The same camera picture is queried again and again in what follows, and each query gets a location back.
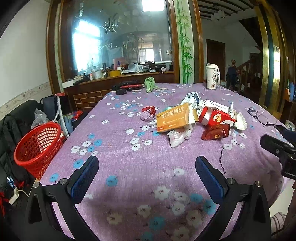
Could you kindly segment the red plastic mesh basket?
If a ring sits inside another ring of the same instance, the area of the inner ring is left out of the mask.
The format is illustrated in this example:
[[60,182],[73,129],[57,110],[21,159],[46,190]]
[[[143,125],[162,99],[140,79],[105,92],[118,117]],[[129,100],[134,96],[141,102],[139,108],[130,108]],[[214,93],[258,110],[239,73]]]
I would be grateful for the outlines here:
[[40,180],[62,147],[61,133],[60,125],[53,122],[32,129],[18,143],[14,151],[15,163]]

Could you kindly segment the black leather sofa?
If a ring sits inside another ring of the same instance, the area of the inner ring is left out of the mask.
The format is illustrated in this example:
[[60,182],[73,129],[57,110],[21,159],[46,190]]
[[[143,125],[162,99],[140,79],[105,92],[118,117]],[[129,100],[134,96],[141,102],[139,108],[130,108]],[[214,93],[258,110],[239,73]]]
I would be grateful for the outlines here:
[[43,110],[43,104],[29,100],[1,119],[1,209],[9,204],[9,195],[13,188],[9,180],[19,188],[35,180],[24,167],[14,161],[14,152],[20,140],[31,131],[35,120],[35,110]]

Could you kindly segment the eyeglasses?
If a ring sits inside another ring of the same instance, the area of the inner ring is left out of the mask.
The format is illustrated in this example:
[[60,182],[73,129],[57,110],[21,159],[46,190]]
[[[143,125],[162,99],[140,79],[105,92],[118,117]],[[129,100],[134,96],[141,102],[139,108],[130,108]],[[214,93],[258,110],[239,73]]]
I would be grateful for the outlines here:
[[264,126],[275,126],[277,121],[270,122],[269,119],[262,113],[258,113],[253,107],[248,109],[248,113],[256,120],[258,120]]

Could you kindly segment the dark red crushed box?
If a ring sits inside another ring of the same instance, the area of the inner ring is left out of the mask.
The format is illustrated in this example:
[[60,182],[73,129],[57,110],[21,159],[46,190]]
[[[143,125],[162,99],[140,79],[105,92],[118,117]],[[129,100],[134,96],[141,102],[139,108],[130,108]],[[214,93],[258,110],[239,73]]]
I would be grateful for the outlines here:
[[215,126],[207,126],[202,133],[201,139],[205,141],[217,140],[220,138],[226,138],[229,136],[230,125],[218,124]]

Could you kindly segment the dark blue shopping bag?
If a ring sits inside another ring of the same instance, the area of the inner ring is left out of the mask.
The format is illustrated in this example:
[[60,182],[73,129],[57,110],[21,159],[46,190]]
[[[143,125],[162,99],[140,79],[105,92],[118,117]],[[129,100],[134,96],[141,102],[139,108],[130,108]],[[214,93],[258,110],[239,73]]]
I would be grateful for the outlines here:
[[[69,100],[67,96],[59,96],[60,104],[62,109],[62,114],[68,114],[71,112]],[[43,104],[43,112],[47,115],[47,118],[52,121],[58,111],[57,96],[51,95],[41,99],[41,104]]]

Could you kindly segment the black red tool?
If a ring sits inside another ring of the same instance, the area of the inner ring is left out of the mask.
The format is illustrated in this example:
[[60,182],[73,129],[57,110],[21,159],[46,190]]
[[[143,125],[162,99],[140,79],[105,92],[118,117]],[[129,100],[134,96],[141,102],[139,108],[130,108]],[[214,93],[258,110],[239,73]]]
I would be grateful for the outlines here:
[[116,95],[124,95],[128,91],[141,90],[142,84],[138,80],[124,81],[112,86],[111,90],[116,92]]

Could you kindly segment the blue white medicine box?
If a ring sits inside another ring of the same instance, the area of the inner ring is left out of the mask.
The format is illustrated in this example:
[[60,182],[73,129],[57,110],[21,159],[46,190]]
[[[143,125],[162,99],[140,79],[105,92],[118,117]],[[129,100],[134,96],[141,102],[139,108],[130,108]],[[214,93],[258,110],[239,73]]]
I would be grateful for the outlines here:
[[198,109],[200,100],[201,99],[196,91],[190,92],[185,95],[184,99],[181,101],[181,104],[188,103],[192,105],[192,108]]

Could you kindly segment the green cloth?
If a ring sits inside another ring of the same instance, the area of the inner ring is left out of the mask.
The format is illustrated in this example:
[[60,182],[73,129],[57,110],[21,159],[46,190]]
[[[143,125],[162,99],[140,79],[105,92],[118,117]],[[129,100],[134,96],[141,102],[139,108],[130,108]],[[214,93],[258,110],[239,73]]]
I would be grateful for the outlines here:
[[155,87],[155,79],[152,76],[146,78],[144,80],[144,85],[147,93],[152,92]]

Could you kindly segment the white paper leaflet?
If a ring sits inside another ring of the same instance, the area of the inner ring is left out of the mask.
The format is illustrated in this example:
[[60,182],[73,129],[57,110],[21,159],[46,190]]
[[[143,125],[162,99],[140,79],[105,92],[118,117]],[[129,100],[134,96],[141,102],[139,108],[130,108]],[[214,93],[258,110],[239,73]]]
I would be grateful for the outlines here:
[[225,113],[229,113],[229,111],[231,111],[230,107],[227,107],[225,105],[222,105],[220,103],[214,102],[212,100],[203,100],[199,103],[199,108],[202,109],[204,107],[211,107],[211,108],[217,108]]

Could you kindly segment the clear plastic bag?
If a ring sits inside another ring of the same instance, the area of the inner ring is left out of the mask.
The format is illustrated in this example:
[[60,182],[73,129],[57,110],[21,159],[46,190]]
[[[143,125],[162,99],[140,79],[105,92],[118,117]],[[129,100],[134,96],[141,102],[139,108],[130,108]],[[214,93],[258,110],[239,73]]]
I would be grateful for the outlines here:
[[31,125],[31,129],[34,129],[40,125],[43,125],[43,124],[46,124],[49,122],[47,115],[43,111],[41,111],[37,108],[34,111],[34,117],[35,117],[35,119]]

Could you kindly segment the white cartoon tumbler cup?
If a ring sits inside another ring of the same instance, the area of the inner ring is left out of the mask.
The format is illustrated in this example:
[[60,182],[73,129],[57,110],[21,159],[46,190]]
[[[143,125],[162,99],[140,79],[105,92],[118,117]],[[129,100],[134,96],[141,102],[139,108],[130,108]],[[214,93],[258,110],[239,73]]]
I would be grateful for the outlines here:
[[206,87],[210,90],[216,90],[220,84],[220,70],[216,64],[207,63],[206,65]]

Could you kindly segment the white crumpled plastic bag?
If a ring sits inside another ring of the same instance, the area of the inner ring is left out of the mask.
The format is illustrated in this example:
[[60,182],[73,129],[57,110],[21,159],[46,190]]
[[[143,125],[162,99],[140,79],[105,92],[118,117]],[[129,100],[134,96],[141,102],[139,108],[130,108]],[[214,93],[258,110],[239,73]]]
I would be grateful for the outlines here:
[[187,140],[191,137],[192,131],[193,126],[191,124],[169,131],[168,137],[170,141],[170,146],[172,148],[178,147],[184,142],[184,140]]

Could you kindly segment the orange medicine box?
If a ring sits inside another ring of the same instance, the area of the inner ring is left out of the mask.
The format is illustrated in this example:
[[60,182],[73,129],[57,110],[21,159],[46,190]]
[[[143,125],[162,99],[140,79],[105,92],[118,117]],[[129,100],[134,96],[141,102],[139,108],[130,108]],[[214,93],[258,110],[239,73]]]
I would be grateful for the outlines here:
[[158,113],[156,115],[156,121],[158,133],[169,132],[186,125],[194,124],[198,121],[198,114],[192,104],[186,102]]

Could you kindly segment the red white cigarette carton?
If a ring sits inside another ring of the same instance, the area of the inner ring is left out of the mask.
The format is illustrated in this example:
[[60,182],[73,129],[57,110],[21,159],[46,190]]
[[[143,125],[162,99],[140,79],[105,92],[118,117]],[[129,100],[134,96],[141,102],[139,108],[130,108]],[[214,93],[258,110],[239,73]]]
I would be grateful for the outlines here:
[[216,125],[230,125],[236,123],[236,120],[232,118],[228,113],[221,111],[220,109],[205,106],[199,115],[198,121],[205,126]]

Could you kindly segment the person in dark clothes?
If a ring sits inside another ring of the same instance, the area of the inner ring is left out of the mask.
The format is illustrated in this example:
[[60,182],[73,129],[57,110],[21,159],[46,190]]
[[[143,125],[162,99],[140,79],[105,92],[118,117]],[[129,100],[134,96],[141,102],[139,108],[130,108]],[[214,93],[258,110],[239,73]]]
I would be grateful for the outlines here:
[[232,59],[231,66],[228,68],[226,73],[226,88],[230,90],[234,90],[236,82],[237,82],[236,61]]

